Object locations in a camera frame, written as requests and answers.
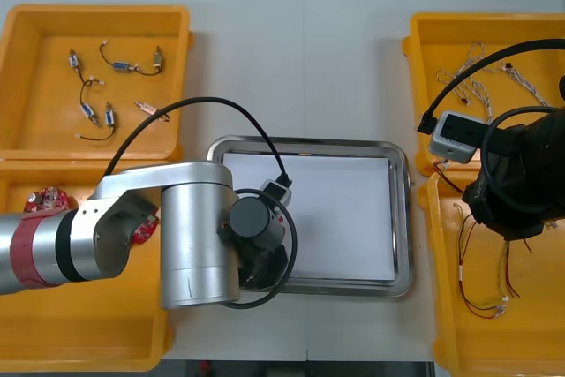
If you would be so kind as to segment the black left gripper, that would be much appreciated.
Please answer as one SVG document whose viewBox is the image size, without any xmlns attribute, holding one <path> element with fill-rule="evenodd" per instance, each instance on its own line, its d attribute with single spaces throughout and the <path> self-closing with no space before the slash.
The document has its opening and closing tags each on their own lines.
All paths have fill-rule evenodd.
<svg viewBox="0 0 565 377">
<path fill-rule="evenodd" d="M 274 251 L 246 247 L 239 251 L 239 286 L 247 290 L 265 290 L 279 283 L 288 264 L 284 245 Z"/>
</svg>

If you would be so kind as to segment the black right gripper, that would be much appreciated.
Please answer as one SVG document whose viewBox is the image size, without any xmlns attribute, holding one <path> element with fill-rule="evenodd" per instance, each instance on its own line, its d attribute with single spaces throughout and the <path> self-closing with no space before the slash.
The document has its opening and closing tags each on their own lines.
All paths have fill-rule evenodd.
<svg viewBox="0 0 565 377">
<path fill-rule="evenodd" d="M 467 185 L 463 201 L 477 222 L 507 241 L 527 239 L 542 233 L 546 224 L 557 220 L 557 168 L 542 167 L 531 174 L 519 160 L 492 160 L 495 181 L 522 204 L 541 206 L 537 213 L 520 211 L 507 205 L 486 182 L 483 172 Z"/>
</svg>

